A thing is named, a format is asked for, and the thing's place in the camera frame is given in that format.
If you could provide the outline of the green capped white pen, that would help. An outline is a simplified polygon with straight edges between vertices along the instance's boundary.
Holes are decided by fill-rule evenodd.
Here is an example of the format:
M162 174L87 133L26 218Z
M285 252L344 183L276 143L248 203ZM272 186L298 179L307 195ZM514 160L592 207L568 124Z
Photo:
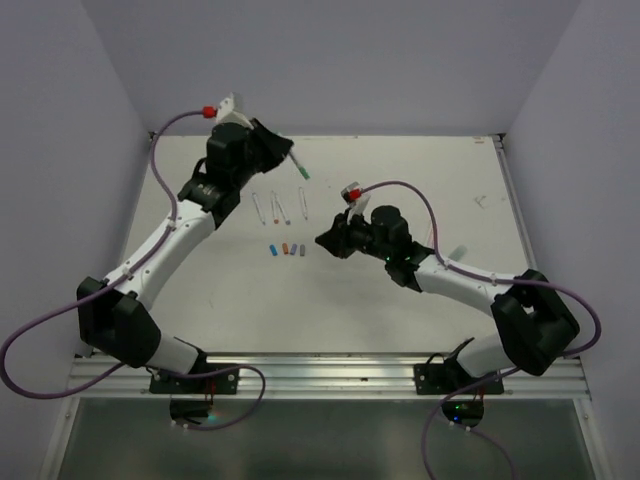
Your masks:
M294 166L296 167L296 169L298 170L298 172L300 173L302 178L305 181L309 181L310 180L310 174L309 174L308 170L306 169L306 167L301 163L301 161L296 157L296 155L293 152L289 153L289 157L291 158Z

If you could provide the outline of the blue capped white pen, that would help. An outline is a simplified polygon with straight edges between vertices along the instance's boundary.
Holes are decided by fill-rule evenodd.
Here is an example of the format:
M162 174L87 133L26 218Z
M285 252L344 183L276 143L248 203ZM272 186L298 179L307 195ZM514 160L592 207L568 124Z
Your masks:
M259 196L256 192L251 193L251 198L256 209L256 213L258 215L258 219L263 226L266 226L266 216L261 206L261 202Z

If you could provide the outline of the grey capped white pen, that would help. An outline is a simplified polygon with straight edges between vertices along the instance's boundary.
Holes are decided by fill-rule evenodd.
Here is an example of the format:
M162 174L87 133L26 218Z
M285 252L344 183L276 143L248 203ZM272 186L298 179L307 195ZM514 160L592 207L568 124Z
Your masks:
M300 202L300 207L301 207L301 213L303 216L303 219L305 221L309 220L309 210L308 210L308 204L307 204L307 200L306 200L306 193L303 187L299 187L298 188L298 197L299 197L299 202Z

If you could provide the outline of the purple capped white pen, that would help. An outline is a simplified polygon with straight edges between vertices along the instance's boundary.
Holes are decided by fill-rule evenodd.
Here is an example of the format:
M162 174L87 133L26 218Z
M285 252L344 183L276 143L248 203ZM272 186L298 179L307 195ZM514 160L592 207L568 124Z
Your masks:
M277 195L278 204L279 204L280 223L283 223L284 225L290 225L291 224L291 219L290 219L290 217L288 215L288 212L287 212L287 210L285 208L285 205L284 205L283 201L281 200L279 194L276 193L276 195Z

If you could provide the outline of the orange capped white pen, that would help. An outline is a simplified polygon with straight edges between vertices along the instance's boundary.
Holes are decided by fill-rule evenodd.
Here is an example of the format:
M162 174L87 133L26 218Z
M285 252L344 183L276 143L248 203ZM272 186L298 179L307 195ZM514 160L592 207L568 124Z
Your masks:
M277 225L280 223L280 213L279 213L279 204L278 204L277 195L274 191L271 191L270 193L270 204L271 204L271 210L272 210L273 223Z

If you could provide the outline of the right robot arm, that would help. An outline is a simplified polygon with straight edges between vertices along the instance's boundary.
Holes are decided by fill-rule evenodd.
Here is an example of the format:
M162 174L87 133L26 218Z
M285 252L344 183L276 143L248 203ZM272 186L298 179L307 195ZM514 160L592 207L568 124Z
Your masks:
M434 249L415 241L407 221L393 206L376 208L369 220L339 213L315 239L332 256L347 259L356 252L383 261L389 277L418 293L457 301L491 317L496 331L463 341L431 376L451 389L468 392L481 377L518 368L540 376L580 331L578 322L547 279L529 269L521 276L491 277L481 270L462 274L462 265L439 261Z

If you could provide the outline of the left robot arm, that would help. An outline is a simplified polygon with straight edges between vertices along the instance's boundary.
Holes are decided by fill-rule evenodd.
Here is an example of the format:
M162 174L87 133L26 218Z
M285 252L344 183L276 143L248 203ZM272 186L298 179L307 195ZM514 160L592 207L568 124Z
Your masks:
M81 340L130 367L172 372L185 392L201 390L208 379L203 352L164 334L151 309L183 261L239 205L243 187L277 168L293 145L256 119L216 124L205 156L170 196L170 211L157 229L103 279L88 277L79 285Z

